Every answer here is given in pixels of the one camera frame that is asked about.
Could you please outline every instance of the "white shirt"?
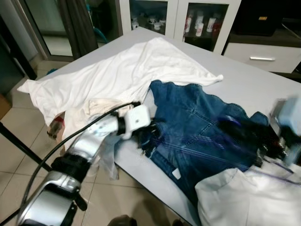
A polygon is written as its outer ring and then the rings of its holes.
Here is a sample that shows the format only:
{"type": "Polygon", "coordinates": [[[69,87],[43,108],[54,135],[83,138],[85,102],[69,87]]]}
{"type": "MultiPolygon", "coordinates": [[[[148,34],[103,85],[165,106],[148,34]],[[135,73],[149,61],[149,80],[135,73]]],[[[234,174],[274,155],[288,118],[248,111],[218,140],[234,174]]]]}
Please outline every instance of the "white shirt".
{"type": "Polygon", "coordinates": [[[227,169],[195,186],[204,226],[300,226],[301,186],[260,172],[301,182],[300,167],[291,173],[273,163],[245,173],[227,169]]]}

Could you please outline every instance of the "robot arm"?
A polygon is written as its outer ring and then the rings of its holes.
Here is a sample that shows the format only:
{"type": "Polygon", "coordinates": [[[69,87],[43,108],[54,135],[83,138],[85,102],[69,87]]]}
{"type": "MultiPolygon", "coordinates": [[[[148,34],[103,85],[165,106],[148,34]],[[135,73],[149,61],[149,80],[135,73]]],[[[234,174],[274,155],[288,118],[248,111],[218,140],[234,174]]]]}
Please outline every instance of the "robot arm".
{"type": "Polygon", "coordinates": [[[79,194],[81,183],[106,136],[120,135],[123,139],[129,139],[133,131],[150,123],[147,107],[140,105],[129,110],[123,118],[107,115],[85,130],[64,156],[55,159],[53,170],[21,207],[17,225],[71,225],[77,206],[81,210],[87,209],[79,194]]]}

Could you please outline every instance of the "table surface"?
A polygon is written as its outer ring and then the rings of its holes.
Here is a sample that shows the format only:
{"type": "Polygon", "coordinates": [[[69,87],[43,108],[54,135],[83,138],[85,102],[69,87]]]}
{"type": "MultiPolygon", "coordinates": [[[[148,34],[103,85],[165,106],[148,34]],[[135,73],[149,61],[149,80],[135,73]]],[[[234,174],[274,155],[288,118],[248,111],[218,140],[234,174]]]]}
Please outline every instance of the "table surface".
{"type": "MultiPolygon", "coordinates": [[[[217,95],[226,103],[236,103],[242,106],[248,116],[256,111],[268,115],[278,98],[286,98],[290,95],[301,96],[301,84],[297,82],[190,44],[169,39],[144,28],[119,37],[42,80],[78,71],[85,66],[107,59],[136,43],[149,41],[155,37],[162,37],[169,41],[213,74],[222,74],[223,81],[204,87],[204,91],[217,95]]],[[[125,143],[118,153],[116,163],[182,218],[192,225],[199,225],[196,210],[181,190],[152,161],[142,157],[135,147],[131,141],[125,143]]]]}

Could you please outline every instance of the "denim jacket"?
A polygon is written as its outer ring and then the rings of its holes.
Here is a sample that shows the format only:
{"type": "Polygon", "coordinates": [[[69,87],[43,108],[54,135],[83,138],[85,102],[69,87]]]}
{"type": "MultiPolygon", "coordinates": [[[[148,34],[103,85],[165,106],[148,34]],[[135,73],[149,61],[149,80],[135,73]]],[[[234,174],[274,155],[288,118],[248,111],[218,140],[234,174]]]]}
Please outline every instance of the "denim jacket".
{"type": "Polygon", "coordinates": [[[217,118],[232,116],[268,124],[266,116],[256,112],[248,118],[244,109],[208,95],[196,84],[177,86],[153,81],[150,85],[159,135],[143,143],[153,147],[150,159],[159,166],[197,205],[194,186],[207,177],[228,168],[247,170],[255,161],[257,147],[242,146],[217,126],[217,118]]]}

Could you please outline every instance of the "white cloth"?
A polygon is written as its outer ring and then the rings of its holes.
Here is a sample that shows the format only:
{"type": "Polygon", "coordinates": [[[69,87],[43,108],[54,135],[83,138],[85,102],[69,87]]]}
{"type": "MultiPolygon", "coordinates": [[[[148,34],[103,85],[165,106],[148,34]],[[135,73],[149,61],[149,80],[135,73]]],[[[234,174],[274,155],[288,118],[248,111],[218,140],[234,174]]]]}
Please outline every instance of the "white cloth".
{"type": "Polygon", "coordinates": [[[195,186],[198,213],[204,226],[300,226],[301,186],[263,175],[301,182],[300,167],[295,173],[264,162],[245,173],[227,169],[195,186]]]}
{"type": "Polygon", "coordinates": [[[163,38],[154,38],[70,74],[45,81],[27,80],[18,90],[30,94],[49,125],[57,114],[92,98],[143,102],[153,80],[207,86],[222,79],[163,38]]]}

